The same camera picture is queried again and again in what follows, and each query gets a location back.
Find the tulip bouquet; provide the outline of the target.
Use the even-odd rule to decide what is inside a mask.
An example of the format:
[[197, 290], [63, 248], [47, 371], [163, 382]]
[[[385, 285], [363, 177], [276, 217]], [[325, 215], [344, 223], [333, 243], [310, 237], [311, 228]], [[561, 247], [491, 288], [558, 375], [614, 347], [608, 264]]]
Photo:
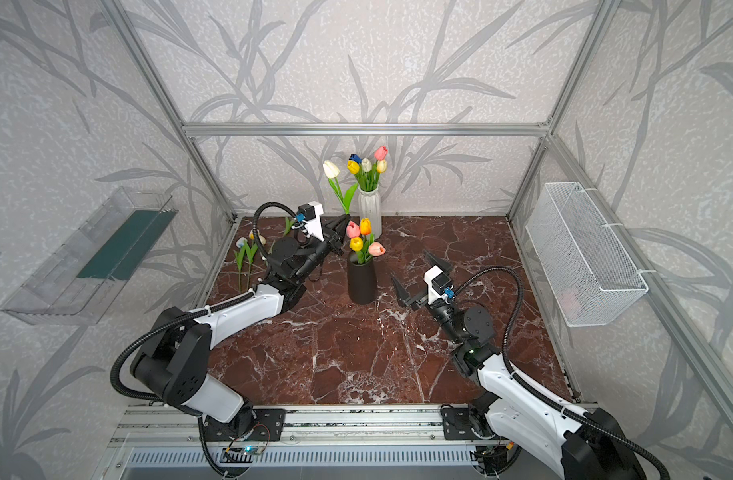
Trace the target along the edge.
[[356, 265], [366, 264], [372, 258], [386, 254], [385, 247], [375, 240], [371, 221], [368, 218], [360, 220], [358, 224], [354, 221], [348, 222], [346, 235], [350, 240], [348, 246], [352, 250], [352, 263]]

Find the white ribbed ceramic vase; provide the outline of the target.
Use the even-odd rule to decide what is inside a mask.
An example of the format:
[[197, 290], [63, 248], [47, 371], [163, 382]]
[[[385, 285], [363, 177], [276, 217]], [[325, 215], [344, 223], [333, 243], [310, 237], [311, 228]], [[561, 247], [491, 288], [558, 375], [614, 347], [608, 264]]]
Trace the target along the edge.
[[360, 218], [370, 221], [374, 238], [380, 238], [382, 232], [381, 197], [377, 189], [364, 191], [358, 188], [358, 213]]

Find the bright yellow tulip flower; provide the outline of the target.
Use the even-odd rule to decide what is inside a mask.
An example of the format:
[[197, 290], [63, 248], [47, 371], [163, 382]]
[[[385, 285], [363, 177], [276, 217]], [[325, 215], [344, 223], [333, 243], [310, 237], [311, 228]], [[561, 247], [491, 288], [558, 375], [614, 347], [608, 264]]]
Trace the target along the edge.
[[358, 187], [362, 191], [366, 190], [366, 184], [364, 183], [366, 181], [366, 174], [362, 170], [362, 166], [354, 160], [348, 160], [348, 171], [356, 178]]

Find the pink tulip flower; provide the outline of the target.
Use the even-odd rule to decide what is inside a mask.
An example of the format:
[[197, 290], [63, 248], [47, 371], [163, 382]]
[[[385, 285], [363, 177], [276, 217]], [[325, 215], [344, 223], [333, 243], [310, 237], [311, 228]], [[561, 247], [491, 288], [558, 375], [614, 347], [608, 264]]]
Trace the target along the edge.
[[376, 171], [376, 163], [380, 160], [386, 160], [387, 154], [388, 154], [388, 149], [386, 146], [381, 146], [374, 153], [374, 164], [373, 164], [372, 172], [370, 175], [370, 187], [372, 190], [376, 190], [378, 188], [380, 175], [382, 174]]

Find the black cylindrical vase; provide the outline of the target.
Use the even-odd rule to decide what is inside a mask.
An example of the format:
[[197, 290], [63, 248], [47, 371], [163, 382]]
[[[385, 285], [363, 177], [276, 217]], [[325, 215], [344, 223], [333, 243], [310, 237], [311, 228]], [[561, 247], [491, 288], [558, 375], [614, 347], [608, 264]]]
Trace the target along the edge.
[[374, 302], [377, 295], [377, 275], [373, 259], [360, 263], [356, 252], [348, 255], [348, 295], [358, 305]]

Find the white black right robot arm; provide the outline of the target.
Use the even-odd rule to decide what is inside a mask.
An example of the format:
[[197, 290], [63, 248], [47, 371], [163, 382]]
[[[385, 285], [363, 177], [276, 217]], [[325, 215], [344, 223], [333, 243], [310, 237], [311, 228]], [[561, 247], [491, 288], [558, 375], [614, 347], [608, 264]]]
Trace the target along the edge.
[[450, 277], [451, 266], [432, 253], [424, 273], [426, 290], [410, 294], [392, 281], [397, 302], [426, 309], [453, 342], [452, 362], [464, 377], [484, 389], [470, 405], [474, 433], [480, 438], [504, 437], [561, 479], [643, 479], [644, 453], [633, 448], [613, 416], [588, 411], [562, 399], [509, 359], [506, 346], [496, 346], [495, 323], [487, 308], [459, 299], [461, 288]]

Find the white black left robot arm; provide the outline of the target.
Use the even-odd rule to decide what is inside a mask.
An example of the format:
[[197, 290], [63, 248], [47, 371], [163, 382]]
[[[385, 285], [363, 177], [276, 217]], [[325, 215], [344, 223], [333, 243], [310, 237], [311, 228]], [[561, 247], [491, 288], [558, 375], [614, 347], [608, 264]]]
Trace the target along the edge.
[[126, 347], [112, 366], [112, 386], [130, 398], [161, 401], [186, 414], [208, 417], [242, 435], [254, 425], [252, 402], [208, 374], [210, 351], [234, 334], [296, 306], [306, 292], [306, 279], [348, 239], [350, 216], [322, 224], [322, 237], [312, 233], [312, 220], [300, 223], [306, 241], [284, 237], [266, 254], [268, 271], [256, 288], [214, 306], [192, 312], [172, 307], [160, 314], [154, 328]]

